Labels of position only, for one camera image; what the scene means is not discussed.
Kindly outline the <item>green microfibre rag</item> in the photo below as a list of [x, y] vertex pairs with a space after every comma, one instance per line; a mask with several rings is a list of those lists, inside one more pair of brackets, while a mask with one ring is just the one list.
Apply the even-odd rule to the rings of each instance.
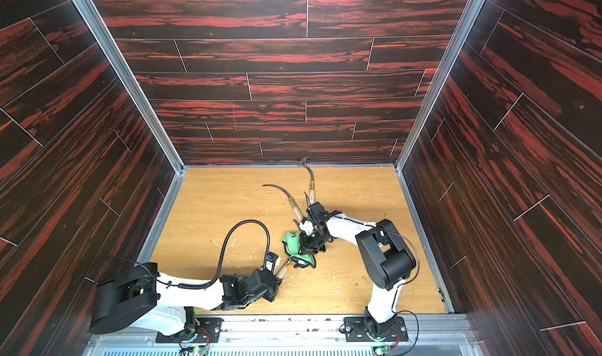
[[283, 240], [285, 253], [293, 264], [294, 268], [316, 268], [316, 261], [313, 255], [301, 253], [300, 236], [298, 233], [288, 231]]

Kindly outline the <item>sickle plain wooden handle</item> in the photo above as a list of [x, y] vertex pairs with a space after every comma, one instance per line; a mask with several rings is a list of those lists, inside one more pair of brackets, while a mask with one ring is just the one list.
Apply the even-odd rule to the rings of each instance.
[[279, 191], [283, 192], [286, 195], [288, 202], [293, 209], [293, 212], [295, 213], [296, 220], [300, 223], [304, 222], [304, 215], [302, 214], [299, 206], [297, 205], [296, 200], [293, 198], [293, 196], [291, 196], [291, 194], [288, 193], [288, 191], [285, 190], [285, 188], [271, 183], [263, 184], [263, 187], [276, 188]]

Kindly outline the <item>sickle with yellow label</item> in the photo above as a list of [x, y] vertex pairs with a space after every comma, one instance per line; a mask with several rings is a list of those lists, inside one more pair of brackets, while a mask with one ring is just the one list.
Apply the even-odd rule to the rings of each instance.
[[304, 169], [307, 170], [307, 172], [309, 172], [310, 181], [309, 181], [309, 195], [308, 195], [307, 203], [308, 203], [308, 205], [313, 205], [316, 202], [314, 172], [312, 171], [312, 169], [309, 166], [307, 166], [304, 163], [299, 163], [299, 166], [303, 167]]

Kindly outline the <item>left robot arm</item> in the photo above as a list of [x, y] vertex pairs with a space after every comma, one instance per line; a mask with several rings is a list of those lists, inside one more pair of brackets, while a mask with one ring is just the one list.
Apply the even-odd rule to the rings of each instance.
[[196, 308], [235, 311], [260, 299], [272, 302], [281, 283], [266, 268], [205, 282], [179, 279], [160, 273], [156, 263], [144, 263], [97, 287], [89, 331], [108, 334], [138, 327], [169, 337], [191, 327]]

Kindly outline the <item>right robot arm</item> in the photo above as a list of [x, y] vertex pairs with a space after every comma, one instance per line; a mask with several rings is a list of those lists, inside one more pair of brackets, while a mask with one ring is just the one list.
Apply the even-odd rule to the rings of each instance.
[[420, 266], [415, 251], [389, 220], [366, 222], [340, 211], [329, 213], [318, 202], [310, 205], [307, 215], [297, 222], [299, 231], [287, 233], [283, 245], [297, 268], [316, 267], [315, 255], [325, 244], [342, 239], [357, 246], [365, 270], [372, 281], [371, 299], [364, 318], [356, 325], [346, 320], [346, 334], [382, 341], [389, 336], [406, 342], [404, 320], [398, 318], [397, 304], [401, 287], [411, 282]]

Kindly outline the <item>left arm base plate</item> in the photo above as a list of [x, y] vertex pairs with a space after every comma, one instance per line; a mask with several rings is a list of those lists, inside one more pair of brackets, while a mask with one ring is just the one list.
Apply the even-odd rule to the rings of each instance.
[[171, 336], [161, 333], [155, 338], [155, 342], [162, 344], [212, 344], [219, 341], [222, 330], [223, 319], [220, 317], [196, 317], [185, 324], [180, 332]]

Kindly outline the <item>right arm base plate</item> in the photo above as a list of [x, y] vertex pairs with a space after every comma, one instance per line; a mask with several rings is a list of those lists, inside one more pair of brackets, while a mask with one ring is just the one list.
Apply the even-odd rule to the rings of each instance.
[[351, 316], [343, 319], [339, 331], [347, 342], [407, 342], [409, 335], [404, 319], [393, 316], [384, 323], [377, 323], [370, 316]]

